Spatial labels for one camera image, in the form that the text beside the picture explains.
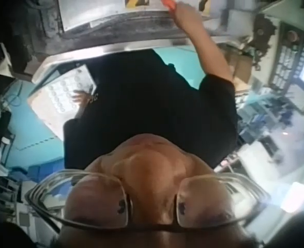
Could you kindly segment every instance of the ceiling light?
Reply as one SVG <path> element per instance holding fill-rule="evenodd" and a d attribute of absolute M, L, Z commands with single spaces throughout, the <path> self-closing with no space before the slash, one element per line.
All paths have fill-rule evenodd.
<path fill-rule="evenodd" d="M 304 203 L 304 184 L 299 182 L 292 183 L 289 191 L 287 192 L 282 204 L 281 209 L 285 212 L 293 213 L 297 211 Z"/>

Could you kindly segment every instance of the eyeglass frame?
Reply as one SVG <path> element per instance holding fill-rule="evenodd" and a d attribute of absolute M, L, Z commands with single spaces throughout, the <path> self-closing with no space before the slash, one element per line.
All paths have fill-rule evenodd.
<path fill-rule="evenodd" d="M 63 172 L 79 172 L 82 173 L 82 170 L 78 170 L 78 169 L 65 169 L 62 170 L 60 172 L 57 172 L 57 174 L 59 173 L 63 173 Z M 103 174 L 103 173 L 87 173 L 87 175 L 99 175 L 99 176 L 104 176 L 104 177 L 109 177 L 112 178 L 112 176 Z M 242 179 L 248 180 L 252 186 L 256 187 L 256 189 L 260 190 L 262 193 L 264 193 L 264 200 L 267 200 L 270 198 L 269 194 L 264 191 L 259 185 L 257 185 L 255 182 L 253 182 L 252 180 L 248 179 L 247 177 L 238 174 L 238 173 L 222 173 L 222 176 L 226 176 L 226 175 L 232 175 L 232 176 L 236 176 L 236 177 L 240 177 Z M 199 176 L 193 176 L 193 177 L 188 177 L 188 178 L 194 178 L 194 177 L 202 177 L 202 176 L 211 176 L 211 177 L 215 177 L 215 175 L 209 175 L 209 174 L 205 174 L 205 175 L 199 175 Z M 58 222 L 60 222 L 62 225 L 64 226 L 70 226 L 73 228 L 78 228 L 80 230 L 93 230 L 93 231 L 97 231 L 99 233 L 104 233 L 104 234 L 108 234 L 108 233 L 124 233 L 124 232 L 129 232 L 129 233 L 143 233 L 143 232 L 151 232 L 151 231 L 167 231 L 170 233 L 196 233 L 196 232 L 203 232 L 203 231 L 207 231 L 207 230 L 211 230 L 211 229 L 215 229 L 215 228 L 220 228 L 220 227 L 224 227 L 224 226 L 229 226 L 232 225 L 234 223 L 238 223 L 241 221 L 246 221 L 246 220 L 250 220 L 252 219 L 254 216 L 256 216 L 259 212 L 261 212 L 265 207 L 266 204 L 265 202 L 261 202 L 258 203 L 256 206 L 254 206 L 254 208 L 251 210 L 251 212 L 246 215 L 243 216 L 241 218 L 235 219 L 235 220 L 231 220 L 228 222 L 224 222 L 222 224 L 216 224 L 216 225 L 210 225 L 208 227 L 182 227 L 179 222 L 178 222 L 178 216 L 177 216 L 177 194 L 175 194 L 174 196 L 174 209 L 173 209 L 173 222 L 171 224 L 149 224 L 149 225 L 139 225 L 139 224 L 135 224 L 132 221 L 132 206 L 131 206 L 131 200 L 130 200 L 130 196 L 129 194 L 125 193 L 125 197 L 126 197 L 126 202 L 127 202 L 127 224 L 124 227 L 120 227 L 120 228 L 103 228 L 103 227 L 97 227 L 94 225 L 88 225 L 88 224 L 83 224 L 83 223 L 77 223 L 74 221 L 70 221 L 70 220 L 64 220 L 60 217 L 54 216 L 52 215 L 49 211 L 43 209 L 41 206 L 39 206 L 39 204 L 35 203 L 32 199 L 31 199 L 31 194 L 35 193 L 39 187 L 42 186 L 42 183 L 38 183 L 34 188 L 32 188 L 31 190 L 29 190 L 24 198 L 25 200 L 28 202 L 28 204 L 33 208 L 33 210 L 55 231 L 55 233 L 59 234 L 60 233 L 60 228 L 56 225 L 56 223 L 52 220 L 56 220 Z"/>

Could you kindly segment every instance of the eyeglasses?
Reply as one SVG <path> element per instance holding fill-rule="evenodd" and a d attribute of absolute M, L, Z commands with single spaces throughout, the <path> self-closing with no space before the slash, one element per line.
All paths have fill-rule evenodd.
<path fill-rule="evenodd" d="M 25 198 L 56 233 L 62 225 L 100 232 L 201 231 L 241 222 L 261 211 L 269 195 L 240 174 L 184 179 L 174 196 L 171 224 L 137 225 L 135 204 L 115 177 L 67 169 L 44 179 Z"/>

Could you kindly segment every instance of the teal wall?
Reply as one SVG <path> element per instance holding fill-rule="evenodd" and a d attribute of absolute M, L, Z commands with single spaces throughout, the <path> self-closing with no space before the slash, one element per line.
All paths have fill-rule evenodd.
<path fill-rule="evenodd" d="M 198 55 L 192 47 L 157 48 L 154 50 L 166 64 L 174 64 L 176 71 L 181 74 L 192 87 L 199 87 L 205 73 L 199 64 Z"/>

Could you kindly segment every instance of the person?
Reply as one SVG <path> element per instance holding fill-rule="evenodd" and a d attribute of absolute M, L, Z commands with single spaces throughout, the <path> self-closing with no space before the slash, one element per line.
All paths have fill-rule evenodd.
<path fill-rule="evenodd" d="M 174 158 L 181 149 L 186 158 L 215 168 L 235 149 L 237 112 L 230 68 L 193 7 L 179 3 L 172 17 L 192 41 L 207 74 L 199 89 L 153 50 L 94 59 L 90 72 L 97 77 L 97 90 L 93 96 L 75 92 L 81 107 L 64 125 L 65 168 L 85 169 L 99 157 L 116 158 L 122 149 L 137 149 L 128 148 L 131 144 L 146 143 L 178 150 Z"/>
<path fill-rule="evenodd" d="M 74 187 L 64 208 L 69 222 L 56 242 L 61 247 L 255 244 L 238 223 L 203 235 L 183 233 L 186 228 L 205 228 L 204 222 L 219 224 L 232 218 L 225 186 L 209 176 L 235 148 L 237 113 L 230 68 L 201 15 L 190 5 L 177 3 L 171 16 L 192 41 L 207 76 L 196 90 L 153 50 L 94 61 L 90 71 L 98 78 L 97 90 L 92 96 L 75 92 L 80 110 L 64 125 L 65 168 L 91 175 L 77 171 L 59 175 L 75 174 L 70 176 Z M 207 181 L 194 180 L 195 186 L 191 179 L 183 182 L 200 175 Z M 201 201 L 206 195 L 210 206 Z M 173 227 L 176 219 L 181 228 Z M 115 234 L 83 228 L 126 229 L 128 222 L 148 226 L 151 232 L 141 232 L 144 227 Z"/>

